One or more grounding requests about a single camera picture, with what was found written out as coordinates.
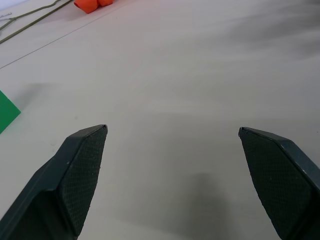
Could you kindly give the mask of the green block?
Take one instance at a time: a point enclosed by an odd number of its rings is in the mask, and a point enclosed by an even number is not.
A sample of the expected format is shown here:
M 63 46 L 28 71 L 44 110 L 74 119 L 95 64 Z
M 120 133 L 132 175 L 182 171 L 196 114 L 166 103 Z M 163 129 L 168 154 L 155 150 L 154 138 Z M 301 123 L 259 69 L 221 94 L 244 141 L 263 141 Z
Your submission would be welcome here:
M 21 111 L 0 91 L 0 134 L 16 119 Z

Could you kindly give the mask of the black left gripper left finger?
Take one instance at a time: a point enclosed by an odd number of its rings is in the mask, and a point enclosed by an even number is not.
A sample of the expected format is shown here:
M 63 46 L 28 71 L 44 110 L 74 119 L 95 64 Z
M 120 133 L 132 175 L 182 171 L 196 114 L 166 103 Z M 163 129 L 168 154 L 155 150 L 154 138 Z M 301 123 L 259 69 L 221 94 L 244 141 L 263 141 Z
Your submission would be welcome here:
M 0 240 L 78 240 L 98 183 L 108 127 L 81 129 L 30 178 L 0 219 Z

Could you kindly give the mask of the orange folded paper object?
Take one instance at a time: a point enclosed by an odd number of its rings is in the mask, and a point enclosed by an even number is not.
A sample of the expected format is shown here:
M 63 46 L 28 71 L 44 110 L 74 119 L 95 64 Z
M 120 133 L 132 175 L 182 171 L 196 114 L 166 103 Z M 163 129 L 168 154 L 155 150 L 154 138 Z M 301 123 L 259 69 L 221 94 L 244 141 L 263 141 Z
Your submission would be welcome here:
M 92 13 L 100 7 L 112 5 L 114 0 L 75 0 L 74 5 L 86 14 Z

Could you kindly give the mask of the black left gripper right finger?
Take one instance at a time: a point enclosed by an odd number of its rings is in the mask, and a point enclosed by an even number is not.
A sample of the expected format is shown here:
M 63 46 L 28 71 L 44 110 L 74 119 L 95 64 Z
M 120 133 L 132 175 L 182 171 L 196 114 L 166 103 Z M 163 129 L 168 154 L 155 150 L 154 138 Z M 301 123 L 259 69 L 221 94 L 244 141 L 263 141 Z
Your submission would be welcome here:
M 238 132 L 257 195 L 281 240 L 320 240 L 320 168 L 290 139 Z

